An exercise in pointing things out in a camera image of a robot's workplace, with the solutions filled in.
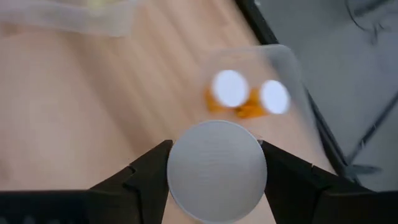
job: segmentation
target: light wood surface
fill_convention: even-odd
[[[210,118],[193,100],[204,61],[256,44],[230,0],[145,0],[116,39],[0,27],[1,190],[86,189],[177,139]],[[295,107],[242,125],[331,170]],[[164,223],[177,222],[194,221],[169,197]],[[265,197],[239,222],[274,223]]]

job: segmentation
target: white round object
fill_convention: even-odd
[[[171,149],[167,181],[174,200],[205,223],[235,222],[260,201],[267,164],[257,139],[229,121],[186,131]]]
[[[283,114],[290,107],[290,96],[286,87],[278,81],[269,80],[260,89],[262,106],[273,114]]]
[[[246,79],[234,70],[217,73],[211,84],[211,91],[221,105],[230,108],[242,105],[249,97]]]

